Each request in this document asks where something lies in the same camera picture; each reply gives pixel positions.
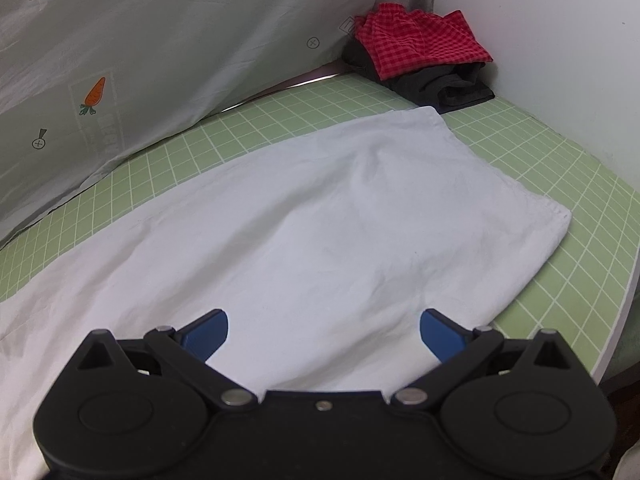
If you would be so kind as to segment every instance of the white sheet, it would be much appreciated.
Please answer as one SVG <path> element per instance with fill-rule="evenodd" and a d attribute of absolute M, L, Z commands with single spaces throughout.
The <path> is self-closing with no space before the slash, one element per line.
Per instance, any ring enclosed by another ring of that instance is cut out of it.
<path fill-rule="evenodd" d="M 94 328 L 140 337 L 226 310 L 209 360 L 267 388 L 381 389 L 437 364 L 435 307 L 491 321 L 564 236 L 570 212 L 526 191 L 433 108 L 338 124 L 180 184 L 60 256 L 0 304 L 0 471 L 43 470 L 31 419 Z"/>

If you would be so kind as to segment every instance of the carrot print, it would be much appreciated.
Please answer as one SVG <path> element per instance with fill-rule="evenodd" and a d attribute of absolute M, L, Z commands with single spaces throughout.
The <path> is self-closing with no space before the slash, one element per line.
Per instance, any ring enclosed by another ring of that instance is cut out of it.
<path fill-rule="evenodd" d="M 100 80 L 91 88 L 91 91 L 84 98 L 84 104 L 80 105 L 80 115 L 86 115 L 89 112 L 91 115 L 95 114 L 94 106 L 102 99 L 102 91 L 104 90 L 104 83 L 106 78 L 101 77 Z"/>

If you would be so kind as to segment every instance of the red checkered shirt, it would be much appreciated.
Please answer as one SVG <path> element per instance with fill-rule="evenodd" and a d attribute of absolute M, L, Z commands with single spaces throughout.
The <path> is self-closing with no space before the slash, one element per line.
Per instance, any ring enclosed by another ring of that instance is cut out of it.
<path fill-rule="evenodd" d="M 376 12 L 355 21 L 356 38 L 367 49 L 381 80 L 426 66 L 493 61 L 459 10 L 441 17 L 382 3 Z"/>

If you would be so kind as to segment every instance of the folded clothes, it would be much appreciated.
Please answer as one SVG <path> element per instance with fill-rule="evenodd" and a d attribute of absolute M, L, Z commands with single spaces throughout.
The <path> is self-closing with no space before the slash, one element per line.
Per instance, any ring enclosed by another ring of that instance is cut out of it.
<path fill-rule="evenodd" d="M 358 40 L 347 44 L 342 60 L 357 74 L 418 106 L 433 106 L 439 114 L 484 103 L 495 97 L 491 89 L 478 79 L 483 62 L 430 66 L 382 81 L 371 56 Z"/>
<path fill-rule="evenodd" d="M 382 3 L 355 21 L 355 37 L 367 49 L 381 80 L 427 66 L 493 61 L 459 10 L 442 17 Z"/>

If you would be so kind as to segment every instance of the green cutting mat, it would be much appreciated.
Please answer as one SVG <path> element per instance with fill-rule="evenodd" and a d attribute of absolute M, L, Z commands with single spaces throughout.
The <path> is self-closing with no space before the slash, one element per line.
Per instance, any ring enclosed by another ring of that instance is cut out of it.
<path fill-rule="evenodd" d="M 201 121 L 136 154 L 0 251 L 0 300 L 60 254 L 146 200 L 262 146 L 414 105 L 345 75 L 289 89 Z M 623 303 L 640 242 L 640 196 L 574 142 L 495 99 L 445 116 L 474 152 L 569 207 L 560 248 L 495 321 L 510 337 L 559 329 L 592 369 Z"/>

